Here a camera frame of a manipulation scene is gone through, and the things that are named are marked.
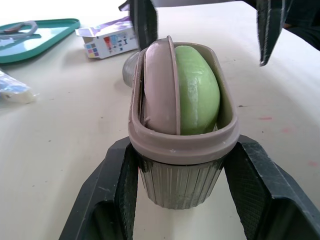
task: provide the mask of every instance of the table surface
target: table surface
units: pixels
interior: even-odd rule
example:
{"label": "table surface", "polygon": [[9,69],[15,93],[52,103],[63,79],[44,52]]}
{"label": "table surface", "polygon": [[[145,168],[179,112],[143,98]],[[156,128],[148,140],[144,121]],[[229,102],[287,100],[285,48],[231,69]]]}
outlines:
{"label": "table surface", "polygon": [[[54,5],[52,13],[2,15],[0,24],[30,16],[100,24],[124,14],[121,2],[107,14],[106,7],[86,14],[86,6]],[[320,52],[284,30],[269,64],[259,67],[256,11],[244,2],[160,8],[158,19],[160,38],[216,52],[241,134],[257,140],[320,208]],[[128,135],[132,90],[122,66],[132,52],[90,60],[82,41],[73,34],[37,58],[2,66],[39,94],[32,104],[0,108],[2,240],[57,240],[83,182]],[[245,240],[225,173],[205,203],[189,210],[153,204],[139,181],[134,239]]]}

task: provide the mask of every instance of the beige container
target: beige container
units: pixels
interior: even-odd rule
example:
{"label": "beige container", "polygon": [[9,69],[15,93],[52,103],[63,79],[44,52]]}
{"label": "beige container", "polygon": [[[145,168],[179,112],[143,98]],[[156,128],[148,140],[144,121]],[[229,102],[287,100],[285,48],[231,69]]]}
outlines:
{"label": "beige container", "polygon": [[173,135],[141,124],[146,50],[138,57],[128,121],[130,141],[139,153],[148,197],[168,209],[188,209],[205,201],[221,172],[224,156],[235,146],[240,134],[236,107],[215,53],[199,44],[174,43],[175,47],[180,45],[195,48],[217,79],[221,96],[218,130],[200,135]]}

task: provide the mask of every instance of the gray cup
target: gray cup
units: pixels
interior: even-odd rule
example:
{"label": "gray cup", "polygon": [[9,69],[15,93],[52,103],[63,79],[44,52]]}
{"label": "gray cup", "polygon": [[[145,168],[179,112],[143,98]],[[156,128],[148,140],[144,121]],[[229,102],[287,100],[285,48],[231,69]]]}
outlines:
{"label": "gray cup", "polygon": [[181,45],[195,48],[217,79],[221,96],[217,130],[200,135],[173,135],[150,130],[141,123],[146,50],[138,57],[128,121],[147,195],[155,204],[168,209],[189,209],[206,200],[219,177],[224,156],[240,134],[236,106],[215,53],[199,44],[174,43],[175,47]]}

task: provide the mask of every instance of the teal tray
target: teal tray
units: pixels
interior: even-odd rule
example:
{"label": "teal tray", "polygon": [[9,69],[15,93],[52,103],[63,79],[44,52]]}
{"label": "teal tray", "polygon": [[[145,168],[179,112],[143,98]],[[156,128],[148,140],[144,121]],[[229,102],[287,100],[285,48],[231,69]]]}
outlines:
{"label": "teal tray", "polygon": [[[39,20],[35,22],[38,25],[38,29],[32,36],[15,40],[14,43],[6,46],[0,46],[0,64],[8,64],[35,57],[80,27],[79,20],[75,18]],[[0,30],[13,27],[17,23],[0,26]],[[29,29],[30,26],[24,26],[20,32],[28,32]]]}

